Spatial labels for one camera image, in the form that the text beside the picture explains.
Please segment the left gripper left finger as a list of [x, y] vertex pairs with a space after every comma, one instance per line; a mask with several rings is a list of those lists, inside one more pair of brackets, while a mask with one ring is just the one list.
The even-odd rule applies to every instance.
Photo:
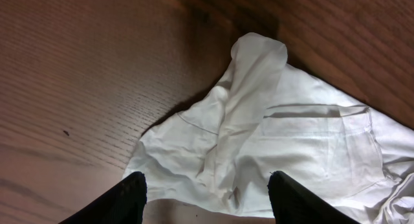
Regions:
[[60, 224], [141, 224], [147, 203], [142, 172], [133, 172]]

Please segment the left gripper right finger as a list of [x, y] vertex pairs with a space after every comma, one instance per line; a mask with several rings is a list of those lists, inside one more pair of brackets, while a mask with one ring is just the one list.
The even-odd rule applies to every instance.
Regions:
[[267, 187], [276, 224], [357, 224], [282, 171]]

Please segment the white t-shirt with black print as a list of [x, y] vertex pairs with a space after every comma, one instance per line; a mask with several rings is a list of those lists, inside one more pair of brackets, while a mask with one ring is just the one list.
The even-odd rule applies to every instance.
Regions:
[[148, 129], [125, 168], [148, 198], [269, 218], [282, 171], [360, 223], [413, 222], [413, 130], [288, 64], [286, 46], [240, 37], [204, 99]]

